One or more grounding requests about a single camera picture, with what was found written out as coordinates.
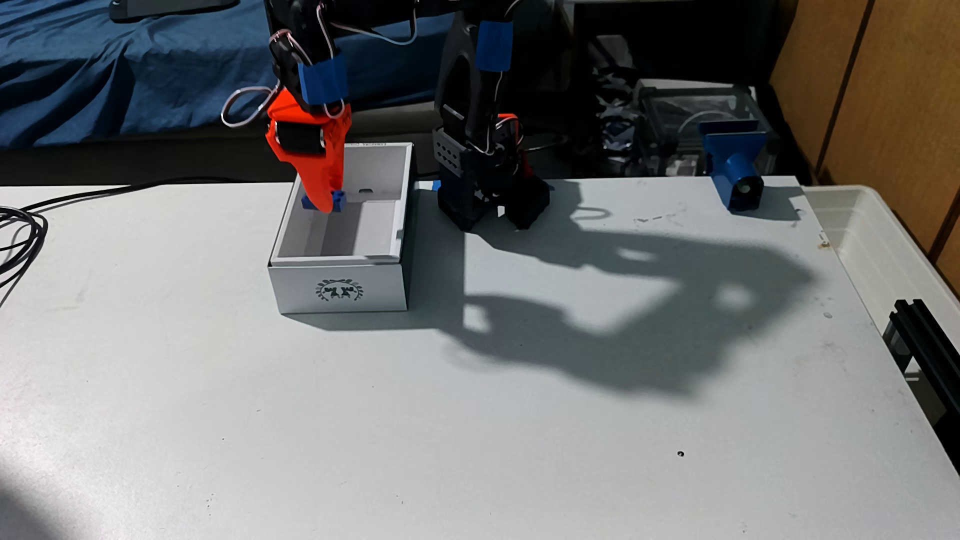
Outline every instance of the black cable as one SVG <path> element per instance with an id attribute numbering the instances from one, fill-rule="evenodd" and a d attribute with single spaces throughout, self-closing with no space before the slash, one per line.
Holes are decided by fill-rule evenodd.
<path id="1" fill-rule="evenodd" d="M 11 207 L 0 207 L 0 229 L 14 225 L 17 223 L 22 223 L 23 227 L 30 230 L 27 238 L 19 242 L 16 240 L 16 233 L 14 234 L 14 242 L 5 247 L 0 247 L 0 254 L 2 252 L 8 252 L 12 250 L 17 250 L 10 256 L 7 256 L 6 260 L 0 262 L 0 287 L 19 280 L 27 272 L 27 269 L 30 268 L 30 265 L 36 260 L 36 256 L 39 255 L 40 250 L 43 248 L 43 242 L 46 240 L 47 231 L 49 229 L 49 223 L 47 218 L 43 217 L 40 213 L 49 210 L 53 205 L 59 205 L 63 203 L 68 203 L 70 201 L 78 201 L 82 199 L 93 199 L 100 197 L 108 197 L 111 195 L 121 195 L 123 193 L 131 193 L 133 191 L 139 191 L 141 189 L 148 189 L 150 187 L 157 187 L 158 185 L 165 184 L 179 184 L 184 182 L 197 182 L 197 181 L 208 181 L 208 182 L 224 182 L 224 183 L 243 183 L 248 182 L 244 180 L 237 180 L 233 178 L 226 178 L 221 176 L 187 176 L 180 178 L 171 178 L 166 180 L 157 180 L 153 182 L 146 182 L 144 184 L 136 185 L 122 185 L 120 187 L 111 187 L 108 189 L 98 189 L 95 191 L 84 191 L 81 193 L 74 193 L 72 195 L 64 195 L 62 197 L 55 197 L 53 199 L 47 199 L 46 201 L 40 201 L 39 203 L 33 203 L 23 207 L 22 209 L 15 209 Z"/>

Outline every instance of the blue 3d-printed part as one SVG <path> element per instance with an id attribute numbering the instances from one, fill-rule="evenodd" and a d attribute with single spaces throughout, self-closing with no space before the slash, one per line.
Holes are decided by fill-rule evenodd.
<path id="1" fill-rule="evenodd" d="M 756 120 L 702 122 L 700 134 L 707 153 L 707 173 L 724 207 L 730 211 L 757 209 L 763 194 L 763 179 L 754 160 L 763 150 L 767 135 L 754 131 Z"/>

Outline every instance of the white cardboard box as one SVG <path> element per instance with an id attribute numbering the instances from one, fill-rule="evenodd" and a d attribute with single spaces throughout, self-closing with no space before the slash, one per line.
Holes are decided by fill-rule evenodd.
<path id="1" fill-rule="evenodd" d="M 268 265 L 280 313 L 407 308 L 413 149 L 409 142 L 348 144 L 340 212 L 305 209 L 297 177 Z"/>

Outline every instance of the plastic storage bin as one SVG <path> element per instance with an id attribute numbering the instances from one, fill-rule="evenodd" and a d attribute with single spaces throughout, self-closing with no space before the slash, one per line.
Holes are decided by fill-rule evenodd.
<path id="1" fill-rule="evenodd" d="M 876 191 L 838 185 L 805 187 L 804 192 L 880 332 L 896 300 L 921 299 L 954 347 L 960 345 L 960 301 Z M 927 418 L 936 423 L 946 409 L 916 361 L 906 376 Z"/>

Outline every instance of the wooden cabinet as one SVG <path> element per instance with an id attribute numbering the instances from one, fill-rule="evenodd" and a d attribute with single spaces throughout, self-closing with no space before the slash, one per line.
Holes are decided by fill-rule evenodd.
<path id="1" fill-rule="evenodd" d="M 804 157 L 815 164 L 867 0 L 801 0 L 770 84 Z"/>
<path id="2" fill-rule="evenodd" d="M 876 0 L 819 172 L 876 189 L 937 255 L 960 188 L 960 2 Z"/>

